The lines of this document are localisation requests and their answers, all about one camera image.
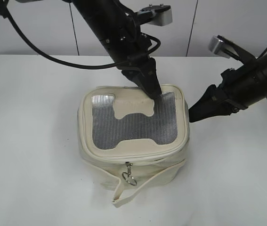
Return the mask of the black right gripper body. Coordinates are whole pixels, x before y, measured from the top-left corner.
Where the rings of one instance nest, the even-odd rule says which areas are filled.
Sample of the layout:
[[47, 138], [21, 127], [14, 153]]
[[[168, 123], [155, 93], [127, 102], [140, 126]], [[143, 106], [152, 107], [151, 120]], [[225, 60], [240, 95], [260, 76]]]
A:
[[211, 115], [231, 115], [248, 107], [238, 101], [231, 90], [230, 85], [237, 79], [234, 68], [226, 69], [222, 74], [222, 82], [216, 86], [210, 86], [210, 100], [212, 101]]

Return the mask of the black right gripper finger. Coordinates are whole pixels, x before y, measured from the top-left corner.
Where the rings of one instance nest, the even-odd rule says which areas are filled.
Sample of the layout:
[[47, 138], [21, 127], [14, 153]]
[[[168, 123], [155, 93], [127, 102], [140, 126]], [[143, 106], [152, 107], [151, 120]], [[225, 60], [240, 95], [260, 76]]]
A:
[[210, 85], [202, 97], [189, 108], [189, 122], [197, 122], [215, 116], [230, 115], [227, 94], [216, 85]]

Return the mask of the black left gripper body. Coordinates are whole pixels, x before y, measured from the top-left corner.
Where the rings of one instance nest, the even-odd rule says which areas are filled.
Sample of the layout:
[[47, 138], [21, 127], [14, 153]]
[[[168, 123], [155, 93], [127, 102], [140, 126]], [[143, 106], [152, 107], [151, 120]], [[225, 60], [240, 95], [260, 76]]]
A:
[[105, 33], [105, 50], [113, 60], [105, 68], [117, 67], [130, 80], [136, 76], [139, 80], [152, 79], [156, 76], [156, 62], [150, 54], [157, 50], [152, 42], [157, 38], [141, 33], [136, 40], [130, 40], [128, 34], [118, 32]]

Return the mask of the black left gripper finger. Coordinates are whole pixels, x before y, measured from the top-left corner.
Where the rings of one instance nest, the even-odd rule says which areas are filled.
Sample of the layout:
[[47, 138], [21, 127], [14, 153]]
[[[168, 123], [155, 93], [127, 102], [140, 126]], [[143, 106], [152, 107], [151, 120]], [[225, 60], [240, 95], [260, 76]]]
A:
[[131, 70], [133, 71], [131, 81], [139, 86], [149, 98], [157, 99], [162, 94], [154, 58], [148, 59], [137, 67], [132, 67]]

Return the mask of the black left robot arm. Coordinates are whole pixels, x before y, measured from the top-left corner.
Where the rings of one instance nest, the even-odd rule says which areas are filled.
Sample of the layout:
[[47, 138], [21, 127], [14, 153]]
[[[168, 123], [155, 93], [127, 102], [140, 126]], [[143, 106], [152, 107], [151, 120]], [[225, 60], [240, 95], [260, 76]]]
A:
[[72, 4], [123, 76], [157, 99], [162, 90], [156, 61], [149, 56], [154, 37], [141, 33], [135, 13], [118, 0], [73, 0]]

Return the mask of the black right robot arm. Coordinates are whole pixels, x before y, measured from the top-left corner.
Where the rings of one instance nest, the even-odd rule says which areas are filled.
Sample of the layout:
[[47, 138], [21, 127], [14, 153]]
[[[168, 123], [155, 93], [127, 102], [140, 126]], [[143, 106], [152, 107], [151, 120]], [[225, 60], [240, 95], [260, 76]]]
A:
[[190, 107], [190, 122], [231, 115], [267, 98], [267, 54], [238, 69], [227, 69], [221, 77], [218, 86], [210, 85]]

